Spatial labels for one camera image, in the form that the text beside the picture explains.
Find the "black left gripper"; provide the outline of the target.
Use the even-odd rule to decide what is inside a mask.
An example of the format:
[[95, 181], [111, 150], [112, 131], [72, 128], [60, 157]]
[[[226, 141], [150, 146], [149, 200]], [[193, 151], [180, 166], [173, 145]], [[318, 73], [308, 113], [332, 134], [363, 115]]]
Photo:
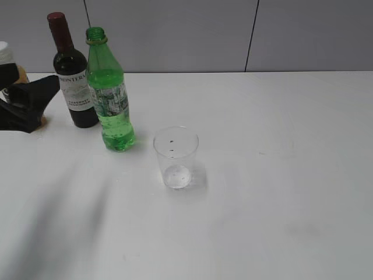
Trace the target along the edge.
[[10, 86], [9, 103], [1, 99], [1, 131], [32, 133], [41, 126], [41, 116], [60, 90], [59, 78], [50, 75], [30, 83], [14, 84], [18, 79], [15, 63], [0, 65], [0, 89]]

